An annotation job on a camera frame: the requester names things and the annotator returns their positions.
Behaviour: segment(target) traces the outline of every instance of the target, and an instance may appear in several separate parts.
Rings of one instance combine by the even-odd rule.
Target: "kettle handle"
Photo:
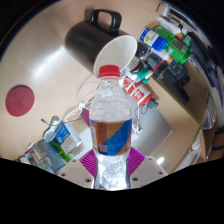
[[[112,10],[95,9],[91,12],[91,15],[90,15],[91,23],[98,25],[98,18],[99,18],[100,12],[108,13],[112,17],[112,22],[108,31],[112,33],[118,32],[119,27],[121,25],[121,20],[122,20],[121,14]]]

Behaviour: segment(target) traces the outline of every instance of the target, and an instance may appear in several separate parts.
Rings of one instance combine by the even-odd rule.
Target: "red circle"
[[[6,98],[6,109],[14,117],[26,114],[34,104],[34,93],[28,86],[13,88]]]

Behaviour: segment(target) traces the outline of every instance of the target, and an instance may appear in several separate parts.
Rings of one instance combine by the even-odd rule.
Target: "blue bottle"
[[[164,50],[164,48],[167,46],[167,41],[149,28],[144,28],[142,30],[139,35],[139,40],[143,41],[159,52]]]

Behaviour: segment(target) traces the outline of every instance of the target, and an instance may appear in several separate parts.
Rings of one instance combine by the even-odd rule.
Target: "cup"
[[[109,29],[98,24],[100,12],[111,15]],[[101,66],[117,65],[122,71],[136,53],[136,39],[119,29],[121,19],[118,12],[96,9],[91,12],[90,20],[76,24],[66,35],[68,53],[97,78]]]

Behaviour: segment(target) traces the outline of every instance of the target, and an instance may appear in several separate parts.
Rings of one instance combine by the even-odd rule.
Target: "pink object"
[[[34,98],[34,93],[28,86],[17,86],[6,98],[6,109],[14,117],[23,116],[32,108]]]
[[[129,177],[135,172],[135,170],[144,161],[145,156],[142,155],[138,150],[131,147],[130,154],[127,159],[127,171]],[[79,160],[82,165],[89,171],[89,173],[95,177],[97,173],[97,158],[93,152],[93,149],[87,152]]]
[[[107,76],[120,77],[120,69],[116,65],[104,65],[99,69],[99,79]]]
[[[127,160],[127,168],[128,168],[129,177],[141,165],[144,159],[145,159],[145,156],[143,156],[138,150],[131,147],[131,151]]]
[[[97,172],[97,158],[93,152],[93,149],[87,152],[82,158],[79,159],[82,165],[89,171],[89,173],[95,177]]]

